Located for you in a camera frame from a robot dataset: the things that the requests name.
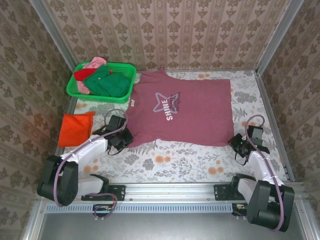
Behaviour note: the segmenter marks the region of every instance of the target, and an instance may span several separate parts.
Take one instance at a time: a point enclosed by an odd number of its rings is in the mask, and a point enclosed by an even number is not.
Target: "orange towel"
[[[93,125],[94,111],[84,114],[65,114],[59,135],[58,146],[77,147],[89,139]]]

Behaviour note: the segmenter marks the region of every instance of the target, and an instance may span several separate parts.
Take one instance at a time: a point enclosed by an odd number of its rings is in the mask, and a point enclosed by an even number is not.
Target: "green basket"
[[[81,70],[85,64],[90,63],[89,61],[84,61],[75,67],[75,72]],[[132,92],[132,88],[134,87],[134,82],[136,78],[137,70],[134,66],[127,63],[115,63],[108,62],[106,64],[109,70],[112,70],[114,73],[123,73],[127,78],[131,79],[130,87],[128,93],[123,97],[112,97],[112,96],[96,96],[89,94],[81,94],[78,91],[77,81],[75,80],[74,75],[72,74],[68,85],[66,86],[66,92],[71,97],[76,97],[84,101],[94,101],[94,102],[107,102],[107,103],[115,103],[115,104],[125,104]]]

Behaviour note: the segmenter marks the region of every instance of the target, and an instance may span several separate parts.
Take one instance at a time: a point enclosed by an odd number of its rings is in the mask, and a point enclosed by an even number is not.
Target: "red t-shirt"
[[[127,110],[136,147],[156,139],[223,147],[234,136],[228,79],[183,80],[142,71]]]

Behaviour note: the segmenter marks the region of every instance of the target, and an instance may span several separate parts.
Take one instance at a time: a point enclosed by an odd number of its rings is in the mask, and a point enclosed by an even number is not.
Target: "wall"
[[[262,75],[297,181],[320,219],[320,1],[305,0]]]
[[[254,69],[289,0],[44,0],[76,62]]]
[[[28,0],[0,1],[0,239],[23,234],[56,149],[70,71]]]

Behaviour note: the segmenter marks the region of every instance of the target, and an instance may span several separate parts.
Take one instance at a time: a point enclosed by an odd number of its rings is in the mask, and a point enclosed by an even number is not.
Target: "floral tablecloth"
[[[270,150],[271,163],[277,175],[280,179],[286,180],[253,71],[168,72],[168,74],[186,80],[230,79],[234,134],[244,135],[247,119],[255,114],[263,115],[266,120],[263,145]],[[103,126],[104,114],[107,111],[126,110],[128,104],[129,101],[125,104],[114,104],[78,99],[74,113],[94,111],[93,132]],[[254,125],[260,123],[259,118],[252,122]],[[235,161],[235,152],[230,146],[211,147],[160,139],[138,147],[126,148],[115,156],[102,153],[80,171],[80,175],[95,173],[105,176],[112,183],[227,182],[236,173],[253,175],[249,166],[241,166]]]

